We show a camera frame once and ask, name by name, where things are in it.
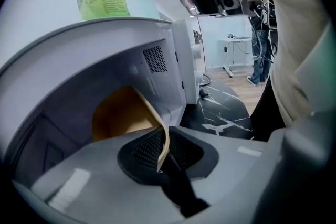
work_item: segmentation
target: jeans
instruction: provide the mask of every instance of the jeans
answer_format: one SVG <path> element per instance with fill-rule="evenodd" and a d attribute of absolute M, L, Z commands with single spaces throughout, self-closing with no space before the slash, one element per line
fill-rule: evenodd
<path fill-rule="evenodd" d="M 271 46 L 268 40 L 268 31 L 267 30 L 257 30 L 257 35 L 259 36 L 261 42 L 261 55 L 257 61 L 254 61 L 253 69 L 254 72 L 251 76 L 251 81 L 254 84 L 259 84 L 260 82 L 265 82 L 268 78 L 269 69 L 271 67 L 271 62 L 264 59 L 271 59 Z M 252 30 L 252 54 L 256 58 L 260 54 L 260 46 L 257 41 L 257 37 Z"/>

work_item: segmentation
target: desk leg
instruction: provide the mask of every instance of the desk leg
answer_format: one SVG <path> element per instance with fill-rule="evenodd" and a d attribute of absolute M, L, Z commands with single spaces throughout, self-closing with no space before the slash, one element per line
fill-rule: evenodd
<path fill-rule="evenodd" d="M 229 77 L 232 78 L 233 77 L 233 73 L 232 73 L 230 65 L 229 65 L 229 63 L 227 61 L 228 52 L 229 52 L 229 48 L 226 47 L 226 65 L 223 65 L 223 68 L 228 73 Z"/>
<path fill-rule="evenodd" d="M 225 71 L 228 73 L 229 77 L 232 78 L 234 75 L 230 69 L 230 67 L 228 65 L 224 65 L 223 68 L 225 69 Z"/>

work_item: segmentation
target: black marble floor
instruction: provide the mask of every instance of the black marble floor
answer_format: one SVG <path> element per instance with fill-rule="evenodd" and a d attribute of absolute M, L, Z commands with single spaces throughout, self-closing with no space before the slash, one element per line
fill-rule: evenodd
<path fill-rule="evenodd" d="M 187 105 L 180 126 L 220 136 L 251 139 L 252 125 L 238 95 L 221 82 L 203 86 L 209 96 Z"/>

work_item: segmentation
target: beige shirt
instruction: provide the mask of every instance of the beige shirt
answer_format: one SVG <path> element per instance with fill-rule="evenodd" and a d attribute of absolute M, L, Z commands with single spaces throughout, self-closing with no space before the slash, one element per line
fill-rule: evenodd
<path fill-rule="evenodd" d="M 320 0 L 275 0 L 278 52 L 271 83 L 286 126 L 311 112 L 295 71 L 317 44 L 328 16 Z"/>

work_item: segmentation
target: wooden floor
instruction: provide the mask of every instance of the wooden floor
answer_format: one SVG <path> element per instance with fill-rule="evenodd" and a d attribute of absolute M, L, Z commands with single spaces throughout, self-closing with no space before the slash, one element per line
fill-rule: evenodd
<path fill-rule="evenodd" d="M 224 69 L 207 70 L 207 74 L 211 80 L 221 81 L 231 87 L 245 104 L 248 113 L 251 115 L 256 107 L 265 84 L 253 86 L 247 80 L 247 76 L 253 73 L 252 67 L 236 67 L 231 68 L 234 76 L 232 78 L 226 73 Z"/>

